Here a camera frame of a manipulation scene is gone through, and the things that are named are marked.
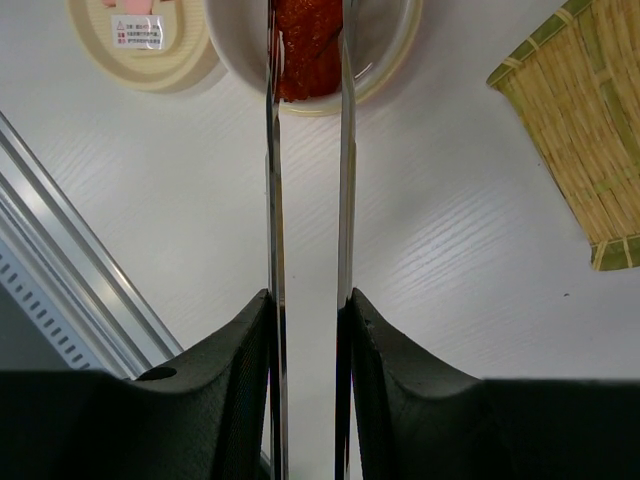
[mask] white bowl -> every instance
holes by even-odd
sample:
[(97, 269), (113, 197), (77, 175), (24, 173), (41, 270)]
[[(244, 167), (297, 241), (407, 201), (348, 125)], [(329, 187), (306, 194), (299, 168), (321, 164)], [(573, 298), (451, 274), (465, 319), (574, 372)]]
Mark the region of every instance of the white bowl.
[[(266, 94), (267, 0), (204, 0), (211, 40), (220, 60), (259, 97)], [(355, 52), (356, 97), (369, 98), (406, 57), (420, 23), (422, 0), (360, 0)], [(340, 111), (340, 93), (282, 103), (298, 115)]]

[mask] red food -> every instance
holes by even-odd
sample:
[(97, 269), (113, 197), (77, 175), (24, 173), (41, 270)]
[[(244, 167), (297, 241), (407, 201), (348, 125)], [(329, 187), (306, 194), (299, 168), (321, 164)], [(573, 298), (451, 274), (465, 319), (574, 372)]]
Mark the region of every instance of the red food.
[(278, 0), (276, 22), (284, 43), (280, 98), (293, 102), (335, 92), (341, 77), (342, 0)]

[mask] beige container lid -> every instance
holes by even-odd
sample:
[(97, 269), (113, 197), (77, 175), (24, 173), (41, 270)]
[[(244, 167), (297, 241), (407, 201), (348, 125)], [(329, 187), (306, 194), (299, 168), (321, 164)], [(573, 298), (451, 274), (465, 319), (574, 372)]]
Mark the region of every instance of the beige container lid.
[(122, 85), (147, 92), (175, 92), (204, 78), (218, 63), (204, 20), (202, 0), (153, 1), (162, 15), (166, 49), (114, 46), (112, 15), (124, 15), (124, 2), (105, 7), (101, 0), (67, 0), (67, 11), (89, 56)]

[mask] bamboo basket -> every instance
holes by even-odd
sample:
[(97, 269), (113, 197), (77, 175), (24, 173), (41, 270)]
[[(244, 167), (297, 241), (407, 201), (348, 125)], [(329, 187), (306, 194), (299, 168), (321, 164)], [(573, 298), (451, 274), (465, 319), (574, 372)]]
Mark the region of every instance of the bamboo basket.
[(491, 74), (592, 247), (640, 265), (640, 1), (570, 0)]

